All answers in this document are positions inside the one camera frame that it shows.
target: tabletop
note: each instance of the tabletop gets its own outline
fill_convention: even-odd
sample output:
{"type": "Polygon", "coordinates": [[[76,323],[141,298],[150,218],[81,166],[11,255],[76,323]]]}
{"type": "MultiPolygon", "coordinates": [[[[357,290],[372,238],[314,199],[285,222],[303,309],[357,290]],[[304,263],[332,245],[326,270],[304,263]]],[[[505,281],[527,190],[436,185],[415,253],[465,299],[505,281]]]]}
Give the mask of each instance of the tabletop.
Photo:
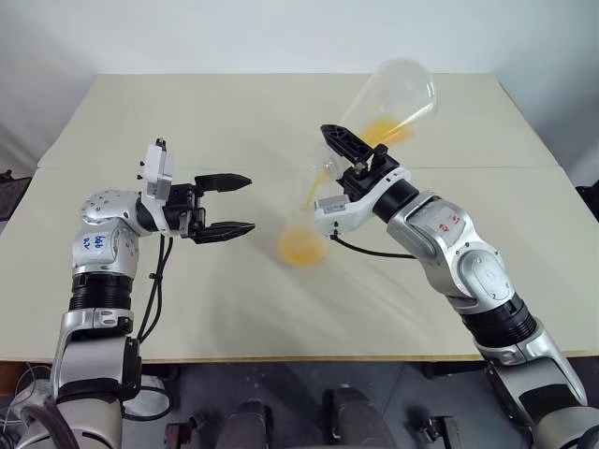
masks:
{"type": "MultiPolygon", "coordinates": [[[[238,359],[478,358],[469,332],[413,260],[329,243],[309,269],[276,253],[294,219],[318,126],[336,122],[364,75],[100,76],[39,162],[0,236],[0,359],[51,360],[70,298],[71,243],[90,194],[139,190],[138,161],[165,138],[175,182],[217,171],[253,179],[207,194],[209,222],[255,222],[250,234],[195,245],[178,239],[165,306],[142,345],[148,362],[238,359]]],[[[497,247],[529,308],[569,355],[599,353],[599,226],[492,75],[438,75],[434,119],[391,153],[463,207],[497,247]]],[[[369,249],[402,248],[372,219],[347,233],[369,249]]],[[[157,236],[140,240],[132,308],[150,292],[157,236]]]]}

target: spilled liquid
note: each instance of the spilled liquid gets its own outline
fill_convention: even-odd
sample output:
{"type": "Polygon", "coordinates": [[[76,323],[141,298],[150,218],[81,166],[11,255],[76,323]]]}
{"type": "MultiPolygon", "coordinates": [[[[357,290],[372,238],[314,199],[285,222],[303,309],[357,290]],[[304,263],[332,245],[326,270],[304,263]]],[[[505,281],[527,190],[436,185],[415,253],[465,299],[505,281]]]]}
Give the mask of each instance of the spilled liquid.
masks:
{"type": "MultiPolygon", "coordinates": [[[[382,118],[372,123],[360,136],[369,146],[379,143],[392,145],[412,136],[406,126],[390,118],[382,118]]],[[[279,257],[292,267],[308,268],[316,265],[327,255],[326,240],[320,236],[311,224],[311,206],[318,189],[332,181],[330,173],[323,169],[314,179],[304,203],[303,217],[288,226],[279,238],[277,251],[279,257]]]]}

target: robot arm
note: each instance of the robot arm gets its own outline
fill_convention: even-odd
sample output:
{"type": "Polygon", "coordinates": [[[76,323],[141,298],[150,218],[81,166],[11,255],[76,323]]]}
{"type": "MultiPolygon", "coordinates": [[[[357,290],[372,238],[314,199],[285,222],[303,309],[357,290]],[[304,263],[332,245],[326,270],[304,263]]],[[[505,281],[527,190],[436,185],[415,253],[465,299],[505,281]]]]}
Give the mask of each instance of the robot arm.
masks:
{"type": "MultiPolygon", "coordinates": [[[[51,370],[53,399],[83,448],[121,447],[122,402],[139,391],[141,357],[133,331],[131,289],[139,237],[159,232],[195,243],[234,239],[254,229],[238,222],[206,226],[199,200],[251,180],[240,175],[197,176],[195,184],[172,183],[172,156],[158,139],[150,145],[139,193],[105,190],[80,210],[83,225],[73,241],[72,297],[63,315],[51,370]]],[[[47,423],[35,421],[18,447],[56,446],[47,423]]]]}
{"type": "Polygon", "coordinates": [[[336,125],[322,131],[353,166],[338,180],[344,195],[315,202],[319,232],[335,236],[373,216],[387,223],[388,234],[416,257],[431,286],[472,332],[493,386],[510,413],[533,430],[537,447],[566,447],[599,425],[599,411],[586,407],[576,373],[529,313],[499,252],[476,234],[470,216],[433,192],[419,192],[384,145],[371,149],[336,125]]]}

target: wall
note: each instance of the wall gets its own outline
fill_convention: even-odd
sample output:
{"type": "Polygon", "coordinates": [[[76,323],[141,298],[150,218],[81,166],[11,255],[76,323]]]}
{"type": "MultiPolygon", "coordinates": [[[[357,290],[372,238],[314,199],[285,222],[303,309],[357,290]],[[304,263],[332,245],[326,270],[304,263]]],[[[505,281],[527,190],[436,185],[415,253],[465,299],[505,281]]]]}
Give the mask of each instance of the wall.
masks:
{"type": "Polygon", "coordinates": [[[598,126],[563,138],[599,99],[598,22],[596,0],[0,0],[0,153],[33,169],[96,73],[369,72],[406,56],[496,71],[574,164],[599,142],[598,126]]]}

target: table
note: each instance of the table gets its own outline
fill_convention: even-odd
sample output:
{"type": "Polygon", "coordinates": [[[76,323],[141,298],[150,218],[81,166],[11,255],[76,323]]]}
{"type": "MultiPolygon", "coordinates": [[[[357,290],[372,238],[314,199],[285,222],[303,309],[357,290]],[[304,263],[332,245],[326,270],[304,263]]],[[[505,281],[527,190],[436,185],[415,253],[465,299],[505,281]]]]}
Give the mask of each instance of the table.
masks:
{"type": "MultiPolygon", "coordinates": [[[[40,161],[0,236],[0,338],[10,342],[2,345],[0,359],[53,357],[69,298],[70,245],[80,227],[80,204],[106,188],[138,190],[137,161],[156,136],[165,136],[175,152],[175,182],[218,170],[252,178],[253,185],[206,195],[203,204],[210,221],[254,221],[256,230],[221,244],[175,242],[161,322],[142,346],[145,361],[478,358],[459,316],[429,287],[418,263],[368,257],[333,243],[326,261],[312,269],[286,267],[276,256],[276,238],[289,222],[289,198],[297,195],[293,180],[310,159],[298,140],[316,140],[304,126],[340,115],[343,94],[356,92],[363,81],[355,75],[100,77],[40,161]],[[266,84],[274,94],[267,95],[266,84]],[[215,85],[235,87],[227,90],[235,94],[227,101],[231,109],[233,98],[240,99],[241,106],[232,108],[236,119],[251,98],[263,102],[226,133],[215,85]],[[246,93],[248,86],[253,90],[246,93]],[[204,103],[195,104],[200,96],[204,103]],[[285,115],[283,103],[291,98],[298,108],[285,115]],[[312,110],[311,98],[321,108],[312,110]],[[173,114],[179,102],[181,114],[173,114]],[[278,123],[274,131],[271,120],[278,123]],[[197,128],[190,130],[193,123],[197,128]],[[293,138],[283,145],[287,133],[293,138]]],[[[414,185],[471,214],[479,234],[500,249],[529,308],[568,355],[599,353],[599,226],[493,77],[447,75],[437,85],[443,96],[435,129],[443,132],[418,132],[392,151],[413,163],[406,165],[414,185]],[[461,97],[466,99],[460,104],[461,97]],[[475,105],[484,111],[476,120],[475,105]],[[468,128],[471,119],[475,130],[468,128]],[[436,138],[459,150],[450,155],[429,147],[436,138]],[[490,152],[495,138],[509,148],[490,152]]],[[[346,239],[375,250],[402,250],[377,220],[346,239]]],[[[141,239],[140,252],[132,295],[137,325],[150,291],[157,236],[141,239]]]]}

